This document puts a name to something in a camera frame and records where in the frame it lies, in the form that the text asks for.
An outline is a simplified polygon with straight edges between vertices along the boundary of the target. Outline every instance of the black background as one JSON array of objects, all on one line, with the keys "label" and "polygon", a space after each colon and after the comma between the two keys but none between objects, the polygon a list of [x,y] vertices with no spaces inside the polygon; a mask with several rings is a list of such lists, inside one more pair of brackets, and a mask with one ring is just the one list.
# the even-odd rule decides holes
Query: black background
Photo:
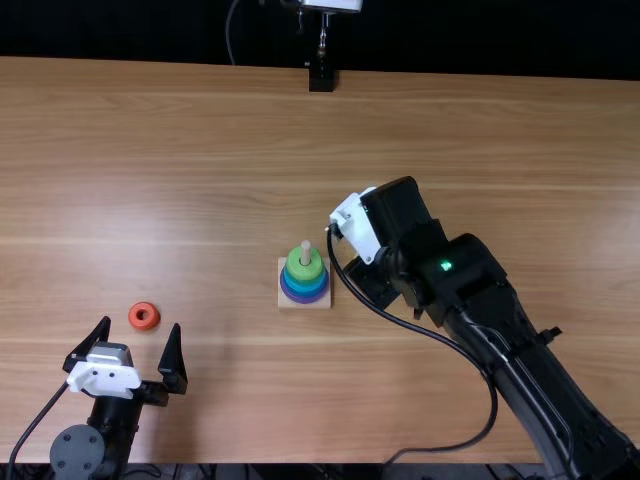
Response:
[{"label": "black background", "polygon": [[[236,61],[301,67],[318,16],[277,0],[240,0]],[[0,54],[229,63],[230,0],[0,0]],[[506,0],[364,0],[332,20],[341,69],[640,78],[640,4]]]}]

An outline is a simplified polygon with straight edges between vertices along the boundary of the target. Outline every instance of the blue ring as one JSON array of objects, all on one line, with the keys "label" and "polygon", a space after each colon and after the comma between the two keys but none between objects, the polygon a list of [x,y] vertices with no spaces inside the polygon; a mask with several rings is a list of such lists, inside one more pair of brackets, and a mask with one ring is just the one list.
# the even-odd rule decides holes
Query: blue ring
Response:
[{"label": "blue ring", "polygon": [[307,292],[311,292],[313,290],[315,290],[316,288],[318,288],[318,285],[320,285],[322,282],[325,281],[325,277],[328,275],[327,274],[327,269],[323,269],[323,272],[320,276],[318,276],[317,278],[315,278],[314,280],[310,281],[310,282],[301,282],[299,280],[296,280],[293,275],[291,275],[289,273],[289,270],[287,270],[287,268],[283,268],[282,269],[284,271],[284,279],[287,282],[287,285],[293,289],[295,289],[296,291],[300,292],[301,294],[307,293]]},{"label": "blue ring", "polygon": [[322,289],[322,291],[320,293],[318,293],[317,295],[314,295],[314,296],[311,296],[311,297],[303,297],[303,296],[296,295],[295,293],[293,293],[292,291],[289,290],[289,287],[285,283],[285,281],[284,281],[284,271],[285,271],[285,269],[283,268],[282,272],[280,273],[280,287],[282,287],[283,293],[289,299],[293,300],[296,303],[311,304],[311,303],[317,302],[322,297],[324,297],[327,294],[327,292],[329,291],[329,282],[327,281],[325,283],[324,288]]},{"label": "blue ring", "polygon": [[301,297],[313,297],[318,295],[325,290],[327,283],[329,282],[329,274],[326,270],[324,271],[324,275],[322,275],[320,279],[312,285],[300,285],[289,275],[286,268],[282,269],[282,276],[285,285],[291,293]]}]

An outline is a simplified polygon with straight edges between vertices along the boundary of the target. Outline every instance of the black mount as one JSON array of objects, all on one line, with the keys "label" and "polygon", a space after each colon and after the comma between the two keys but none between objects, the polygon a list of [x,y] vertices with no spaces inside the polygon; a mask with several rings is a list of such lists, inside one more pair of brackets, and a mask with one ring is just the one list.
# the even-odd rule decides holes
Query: black mount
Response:
[{"label": "black mount", "polygon": [[[77,362],[86,361],[93,346],[107,342],[110,326],[111,319],[103,317],[87,338],[67,355],[62,369],[70,373]],[[131,399],[95,397],[87,425],[70,427],[58,435],[50,452],[56,479],[119,478],[129,460],[142,407],[166,407],[169,394],[184,395],[187,392],[187,372],[182,357],[180,325],[177,323],[173,325],[164,347],[158,372],[162,381],[143,380],[140,387],[132,390]]]},{"label": "black mount", "polygon": [[318,50],[309,62],[309,91],[333,92],[338,84],[338,73],[329,56],[328,36],[330,12],[322,12]]}]

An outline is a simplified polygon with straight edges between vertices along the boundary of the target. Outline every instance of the wooden base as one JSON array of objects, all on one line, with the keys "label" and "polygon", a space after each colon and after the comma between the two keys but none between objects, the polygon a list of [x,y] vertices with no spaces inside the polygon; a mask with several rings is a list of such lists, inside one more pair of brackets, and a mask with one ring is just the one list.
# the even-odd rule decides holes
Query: wooden base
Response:
[{"label": "wooden base", "polygon": [[287,297],[280,286],[280,273],[287,263],[287,257],[278,259],[278,272],[276,273],[276,284],[278,285],[278,308],[307,308],[307,309],[329,309],[331,308],[331,262],[328,257],[324,257],[324,266],[329,273],[329,288],[320,300],[313,303],[296,303]]}]

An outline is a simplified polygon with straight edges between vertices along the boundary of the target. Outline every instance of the purple ring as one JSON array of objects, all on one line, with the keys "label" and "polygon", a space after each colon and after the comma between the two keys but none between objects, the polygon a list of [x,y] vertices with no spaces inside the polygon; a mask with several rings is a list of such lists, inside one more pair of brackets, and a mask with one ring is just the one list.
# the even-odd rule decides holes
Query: purple ring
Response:
[{"label": "purple ring", "polygon": [[287,286],[287,283],[284,281],[284,269],[283,269],[282,272],[280,272],[280,288],[282,288],[282,291],[290,300],[296,303],[302,303],[306,305],[309,303],[317,302],[322,297],[324,297],[325,293],[327,293],[327,288],[329,288],[329,282],[327,281],[327,284],[325,285],[324,289],[322,289],[322,291],[317,295],[314,295],[313,297],[301,297],[293,293]]}]

